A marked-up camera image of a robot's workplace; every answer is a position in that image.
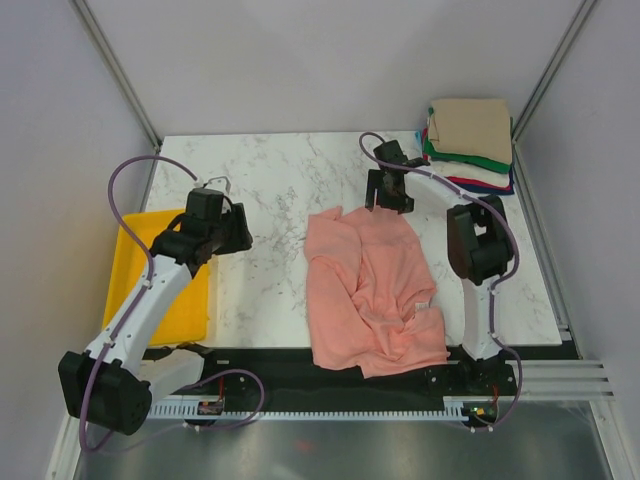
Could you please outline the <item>pink t shirt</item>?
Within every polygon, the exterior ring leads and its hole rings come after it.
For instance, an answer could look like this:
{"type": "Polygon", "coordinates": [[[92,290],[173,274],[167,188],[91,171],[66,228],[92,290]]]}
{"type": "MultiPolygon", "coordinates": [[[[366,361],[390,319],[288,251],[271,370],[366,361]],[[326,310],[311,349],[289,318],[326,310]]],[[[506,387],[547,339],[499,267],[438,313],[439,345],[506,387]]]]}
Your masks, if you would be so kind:
{"type": "Polygon", "coordinates": [[[306,304],[313,362],[366,378],[447,362],[445,323],[419,237],[387,209],[308,219],[306,304]]]}

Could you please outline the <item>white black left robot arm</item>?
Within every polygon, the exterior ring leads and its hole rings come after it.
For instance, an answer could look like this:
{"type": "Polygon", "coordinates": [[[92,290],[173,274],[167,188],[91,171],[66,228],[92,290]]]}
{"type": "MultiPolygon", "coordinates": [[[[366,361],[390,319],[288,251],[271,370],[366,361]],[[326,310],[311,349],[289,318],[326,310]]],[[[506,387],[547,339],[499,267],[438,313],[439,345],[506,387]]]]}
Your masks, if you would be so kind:
{"type": "Polygon", "coordinates": [[[151,407],[187,386],[208,393],[219,369],[203,355],[176,348],[146,361],[152,336],[178,296],[214,256],[247,251],[253,238],[245,208],[221,191],[195,188],[186,209],[153,240],[148,264],[107,327],[81,353],[67,352],[58,373],[68,413],[132,435],[151,407]]]}

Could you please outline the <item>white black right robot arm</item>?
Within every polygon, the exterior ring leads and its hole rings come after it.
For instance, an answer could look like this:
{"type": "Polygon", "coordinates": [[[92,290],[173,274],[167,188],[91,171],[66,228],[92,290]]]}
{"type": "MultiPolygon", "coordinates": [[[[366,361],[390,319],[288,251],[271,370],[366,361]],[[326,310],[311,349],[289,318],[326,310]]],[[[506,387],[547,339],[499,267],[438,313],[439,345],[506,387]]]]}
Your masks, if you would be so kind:
{"type": "Polygon", "coordinates": [[[422,158],[408,158],[396,140],[365,132],[358,143],[362,153],[378,165],[368,172],[366,209],[380,207],[399,215],[413,212],[415,200],[406,193],[407,174],[422,177],[421,185],[446,207],[447,258],[463,287],[461,347],[472,359],[458,368],[457,377],[465,391],[481,393],[494,381],[494,371],[485,360],[506,349],[496,330],[496,290],[520,265],[502,200],[495,195],[472,195],[438,175],[422,158]]]}

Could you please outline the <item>white folded t shirt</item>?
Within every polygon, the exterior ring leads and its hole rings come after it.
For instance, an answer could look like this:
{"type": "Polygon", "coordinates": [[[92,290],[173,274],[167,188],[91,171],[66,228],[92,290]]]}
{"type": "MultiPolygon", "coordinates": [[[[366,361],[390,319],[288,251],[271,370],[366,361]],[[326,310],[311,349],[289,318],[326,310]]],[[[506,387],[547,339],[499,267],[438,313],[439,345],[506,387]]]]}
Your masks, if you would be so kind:
{"type": "Polygon", "coordinates": [[[451,181],[458,179],[466,183],[476,182],[502,189],[511,184],[509,173],[496,173],[475,165],[451,161],[431,160],[430,164],[437,174],[451,181]]]}

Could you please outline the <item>red folded t shirt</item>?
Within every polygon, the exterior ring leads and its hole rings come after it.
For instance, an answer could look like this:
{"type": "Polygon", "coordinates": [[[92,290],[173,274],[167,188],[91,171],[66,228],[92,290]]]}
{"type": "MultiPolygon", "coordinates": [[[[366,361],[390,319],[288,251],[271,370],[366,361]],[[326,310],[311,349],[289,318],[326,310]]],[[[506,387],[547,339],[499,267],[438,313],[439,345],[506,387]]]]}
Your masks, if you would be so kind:
{"type": "Polygon", "coordinates": [[[513,171],[497,173],[473,164],[432,157],[426,150],[427,129],[418,131],[415,136],[423,149],[423,157],[438,175],[475,193],[484,191],[494,192],[499,195],[512,195],[514,193],[513,171]]]}

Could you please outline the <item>blue folded t shirt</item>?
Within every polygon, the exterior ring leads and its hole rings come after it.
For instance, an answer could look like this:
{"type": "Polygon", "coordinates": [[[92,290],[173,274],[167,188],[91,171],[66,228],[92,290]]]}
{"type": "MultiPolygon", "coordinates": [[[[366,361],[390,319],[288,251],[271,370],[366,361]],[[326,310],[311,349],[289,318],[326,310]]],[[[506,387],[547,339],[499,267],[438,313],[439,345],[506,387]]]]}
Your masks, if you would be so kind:
{"type": "Polygon", "coordinates": [[[502,188],[497,188],[497,187],[476,183],[476,182],[466,183],[466,182],[459,181],[458,179],[454,179],[452,182],[454,182],[455,184],[461,187],[464,187],[468,191],[478,193],[478,194],[486,193],[486,194],[495,194],[498,196],[511,196],[514,194],[514,169],[512,164],[500,167],[499,162],[495,160],[489,160],[489,159],[484,159],[484,160],[478,159],[478,160],[474,160],[473,162],[466,162],[466,164],[475,165],[496,173],[503,173],[503,174],[509,173],[511,177],[511,184],[509,187],[502,189],[502,188]]]}

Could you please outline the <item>yellow plastic tray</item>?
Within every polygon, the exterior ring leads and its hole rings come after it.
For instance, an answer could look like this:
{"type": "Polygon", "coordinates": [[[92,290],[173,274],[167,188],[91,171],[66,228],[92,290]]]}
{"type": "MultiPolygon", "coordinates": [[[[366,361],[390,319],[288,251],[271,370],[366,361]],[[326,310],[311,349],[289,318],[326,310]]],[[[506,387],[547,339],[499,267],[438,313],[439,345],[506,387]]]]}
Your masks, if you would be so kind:
{"type": "MultiPolygon", "coordinates": [[[[125,223],[150,246],[180,212],[128,214],[125,223]]],[[[106,327],[146,269],[147,260],[136,242],[118,230],[102,326],[106,327]]],[[[207,335],[210,266],[201,267],[192,282],[176,297],[151,337],[152,347],[202,340],[207,335]]]]}

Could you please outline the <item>right aluminium table rail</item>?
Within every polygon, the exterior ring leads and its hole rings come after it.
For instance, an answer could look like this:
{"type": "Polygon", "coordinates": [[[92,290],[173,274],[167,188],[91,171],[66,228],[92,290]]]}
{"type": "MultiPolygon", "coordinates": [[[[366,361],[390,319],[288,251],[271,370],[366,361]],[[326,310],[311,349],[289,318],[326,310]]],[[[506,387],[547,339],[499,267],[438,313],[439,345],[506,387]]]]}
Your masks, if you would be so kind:
{"type": "Polygon", "coordinates": [[[531,182],[527,175],[526,165],[521,158],[517,145],[513,147],[514,181],[517,196],[525,217],[531,241],[536,252],[537,264],[545,285],[546,293],[554,314],[561,339],[573,344],[573,350],[578,359],[584,358],[571,324],[572,312],[564,298],[563,285],[560,279],[557,263],[548,243],[548,234],[538,212],[538,202],[535,198],[531,182]]]}

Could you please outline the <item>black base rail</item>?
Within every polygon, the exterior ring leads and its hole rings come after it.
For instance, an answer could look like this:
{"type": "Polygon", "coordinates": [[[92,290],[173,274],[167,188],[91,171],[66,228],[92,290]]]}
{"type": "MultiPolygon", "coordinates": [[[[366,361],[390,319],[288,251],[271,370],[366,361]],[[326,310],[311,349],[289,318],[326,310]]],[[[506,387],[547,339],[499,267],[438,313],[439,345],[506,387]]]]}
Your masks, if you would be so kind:
{"type": "Polygon", "coordinates": [[[267,407],[435,407],[447,396],[504,399],[516,393],[516,375],[504,353],[474,361],[460,347],[448,349],[446,364],[368,379],[358,367],[334,371],[316,366],[309,348],[196,345],[188,350],[204,359],[202,379],[227,369],[254,373],[264,385],[267,407]]]}

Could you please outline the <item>left aluminium frame post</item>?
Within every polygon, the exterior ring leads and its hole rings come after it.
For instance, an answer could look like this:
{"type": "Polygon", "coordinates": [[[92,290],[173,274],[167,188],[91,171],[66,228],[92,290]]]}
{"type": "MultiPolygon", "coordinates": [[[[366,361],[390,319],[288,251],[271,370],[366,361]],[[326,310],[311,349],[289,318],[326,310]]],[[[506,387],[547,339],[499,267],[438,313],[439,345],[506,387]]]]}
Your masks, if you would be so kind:
{"type": "Polygon", "coordinates": [[[97,16],[92,11],[89,2],[85,0],[70,0],[70,6],[74,10],[78,20],[82,24],[90,42],[100,56],[104,66],[111,75],[117,89],[123,96],[131,113],[141,127],[146,139],[154,151],[159,152],[162,146],[162,138],[153,126],[139,96],[137,95],[125,69],[120,62],[107,35],[100,25],[97,16]]]}

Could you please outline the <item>aluminium frame post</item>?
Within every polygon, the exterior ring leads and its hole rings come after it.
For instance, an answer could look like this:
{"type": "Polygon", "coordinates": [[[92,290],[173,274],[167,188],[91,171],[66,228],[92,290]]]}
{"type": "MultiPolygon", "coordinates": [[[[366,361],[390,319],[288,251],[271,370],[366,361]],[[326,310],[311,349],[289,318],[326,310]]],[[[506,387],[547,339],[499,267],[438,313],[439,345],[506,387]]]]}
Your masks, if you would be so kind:
{"type": "Polygon", "coordinates": [[[125,69],[120,62],[107,35],[100,25],[97,16],[92,11],[89,2],[85,0],[70,0],[70,6],[74,10],[78,20],[82,24],[90,42],[100,56],[104,66],[111,75],[117,89],[123,96],[131,113],[141,127],[146,139],[154,151],[159,152],[162,146],[162,138],[153,126],[139,96],[137,95],[125,69]]]}
{"type": "Polygon", "coordinates": [[[579,2],[577,9],[543,69],[521,114],[515,122],[512,129],[513,144],[516,144],[523,137],[534,114],[599,4],[599,0],[582,0],[579,2]]]}

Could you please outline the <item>right aluminium frame post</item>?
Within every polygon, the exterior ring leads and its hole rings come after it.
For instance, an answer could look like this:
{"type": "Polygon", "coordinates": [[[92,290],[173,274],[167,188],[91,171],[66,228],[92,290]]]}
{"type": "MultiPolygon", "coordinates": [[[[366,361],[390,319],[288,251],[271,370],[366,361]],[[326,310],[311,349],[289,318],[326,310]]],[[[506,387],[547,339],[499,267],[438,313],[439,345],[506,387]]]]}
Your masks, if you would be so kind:
{"type": "Polygon", "coordinates": [[[516,144],[523,137],[534,114],[599,4],[599,0],[582,0],[579,2],[577,9],[543,69],[521,114],[515,122],[512,129],[513,144],[516,144]]]}

